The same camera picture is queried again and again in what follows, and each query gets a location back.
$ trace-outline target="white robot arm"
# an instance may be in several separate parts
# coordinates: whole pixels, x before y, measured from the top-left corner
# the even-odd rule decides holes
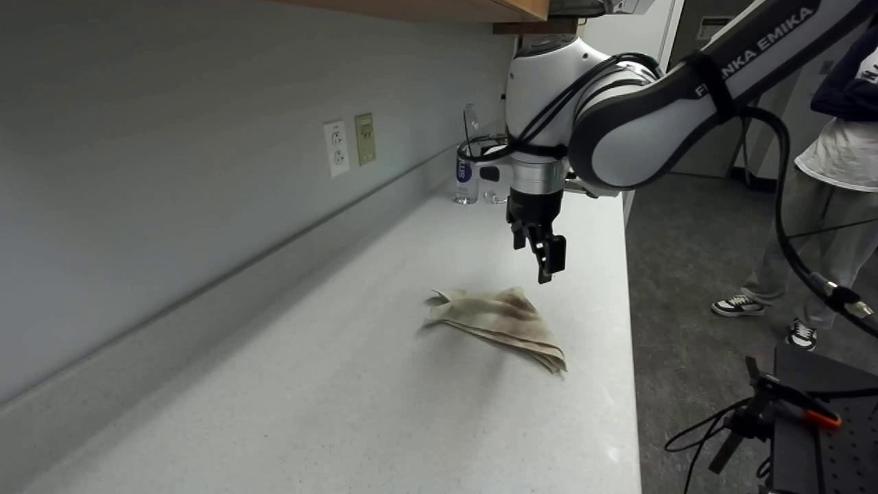
[[[644,59],[607,59],[582,41],[519,56],[502,155],[512,167],[507,222],[515,248],[534,250],[541,283],[566,269],[552,221],[569,165],[591,187],[636,189],[875,11],[875,0],[754,0],[668,78]]]

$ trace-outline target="cloth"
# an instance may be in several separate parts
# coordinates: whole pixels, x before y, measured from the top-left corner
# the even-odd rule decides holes
[[[425,326],[448,324],[481,342],[519,351],[548,373],[566,373],[566,354],[529,300],[510,291],[441,291]]]
[[[847,51],[812,111],[834,121],[796,160],[802,173],[840,189],[878,193],[878,27]]]
[[[798,173],[796,167],[791,171],[785,184],[785,228],[805,265],[824,277],[853,285],[860,269],[878,248],[875,221],[878,195],[836,189]],[[757,269],[743,285],[743,291],[759,302],[780,300],[785,294],[785,281],[791,273],[775,232],[768,239],[772,241],[766,246]],[[796,318],[821,332],[834,324],[834,311],[825,309],[816,294],[810,294]]]

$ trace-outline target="floor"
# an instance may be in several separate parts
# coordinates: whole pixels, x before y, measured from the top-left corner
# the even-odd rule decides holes
[[[766,318],[728,321],[707,311],[746,277],[772,235],[772,214],[772,193],[728,180],[669,177],[636,195],[628,246],[644,494],[683,491],[688,457],[668,457],[661,444],[725,405],[753,395],[743,358],[753,354],[772,370],[772,351],[805,298],[798,283],[791,283],[791,298]],[[878,294],[878,265],[861,273],[860,285]],[[847,324],[821,335],[817,351],[878,373],[878,342]],[[754,494],[754,469],[768,447],[746,443],[725,475],[711,475],[717,444],[706,450],[691,491]]]

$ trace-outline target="wall outlet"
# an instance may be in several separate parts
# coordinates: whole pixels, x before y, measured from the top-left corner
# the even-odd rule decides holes
[[[352,171],[352,152],[348,152],[346,121],[323,125],[323,140],[326,140],[330,177],[348,173]]]
[[[371,165],[379,160],[379,147],[377,147],[377,125],[374,112],[363,112],[355,119],[355,132],[356,132],[356,156],[359,165]]]

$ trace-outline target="shoe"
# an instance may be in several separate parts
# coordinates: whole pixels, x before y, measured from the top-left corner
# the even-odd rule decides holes
[[[792,321],[785,337],[788,347],[796,347],[802,351],[816,351],[817,348],[817,332],[805,326],[802,321]]]
[[[713,302],[711,311],[722,318],[757,318],[768,311],[768,306],[742,291],[731,300]]]

